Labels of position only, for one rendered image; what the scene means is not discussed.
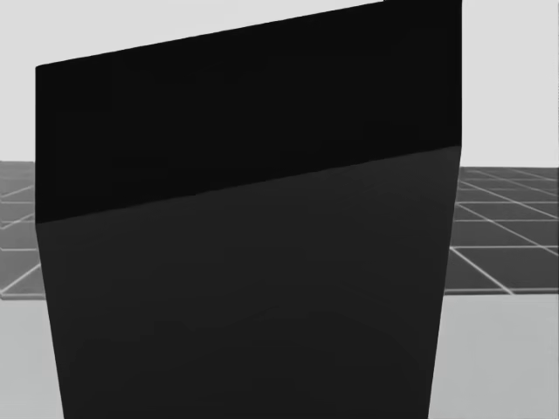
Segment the black screen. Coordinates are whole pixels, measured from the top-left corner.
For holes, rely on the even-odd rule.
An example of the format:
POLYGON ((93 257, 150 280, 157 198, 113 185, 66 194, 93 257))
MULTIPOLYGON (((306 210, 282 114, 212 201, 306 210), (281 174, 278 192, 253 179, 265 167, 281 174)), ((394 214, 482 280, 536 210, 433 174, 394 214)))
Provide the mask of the black screen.
POLYGON ((462 4, 385 0, 40 65, 37 222, 458 146, 462 4))

